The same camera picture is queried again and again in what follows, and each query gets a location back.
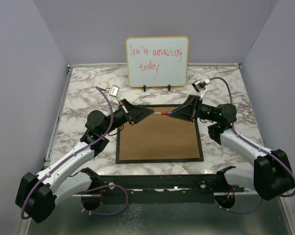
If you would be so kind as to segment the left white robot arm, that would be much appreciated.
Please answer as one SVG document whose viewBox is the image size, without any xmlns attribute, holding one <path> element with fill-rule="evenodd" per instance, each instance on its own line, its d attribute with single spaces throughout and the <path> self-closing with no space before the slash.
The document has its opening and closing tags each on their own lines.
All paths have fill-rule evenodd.
<svg viewBox="0 0 295 235">
<path fill-rule="evenodd" d="M 21 208 L 21 218 L 44 221 L 56 206 L 56 191 L 81 165 L 92 160 L 108 145 L 106 136 L 125 123 L 137 124 L 154 110 L 133 105 L 126 99 L 109 116 L 100 110 L 88 114 L 86 132 L 76 146 L 48 168 L 32 174 L 26 173 L 20 182 L 15 203 Z"/>
</svg>

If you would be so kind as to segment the black picture frame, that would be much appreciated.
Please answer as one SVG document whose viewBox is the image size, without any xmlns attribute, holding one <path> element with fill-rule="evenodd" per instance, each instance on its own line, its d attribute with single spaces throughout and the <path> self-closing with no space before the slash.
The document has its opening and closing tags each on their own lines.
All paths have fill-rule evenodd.
<svg viewBox="0 0 295 235">
<path fill-rule="evenodd" d="M 117 134 L 116 163 L 185 163 L 204 160 L 197 121 L 161 115 L 176 104 L 147 105 L 154 114 L 135 125 L 125 124 Z"/>
</svg>

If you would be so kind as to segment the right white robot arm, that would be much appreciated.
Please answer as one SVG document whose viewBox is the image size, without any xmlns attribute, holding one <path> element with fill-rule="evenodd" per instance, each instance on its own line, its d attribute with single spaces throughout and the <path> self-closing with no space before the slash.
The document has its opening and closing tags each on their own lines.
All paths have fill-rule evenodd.
<svg viewBox="0 0 295 235">
<path fill-rule="evenodd" d="M 288 197 L 288 191 L 295 195 L 295 176 L 286 153 L 280 149 L 271 150 L 242 136 L 234 128 L 236 107 L 221 104 L 216 107 L 203 104 L 197 95 L 189 95 L 186 101 L 169 112 L 169 117 L 193 122 L 197 119 L 212 121 L 208 126 L 209 137 L 245 159 L 252 170 L 230 167 L 215 180 L 216 188 L 227 191 L 232 186 L 242 186 L 255 190 L 266 200 L 275 197 Z"/>
</svg>

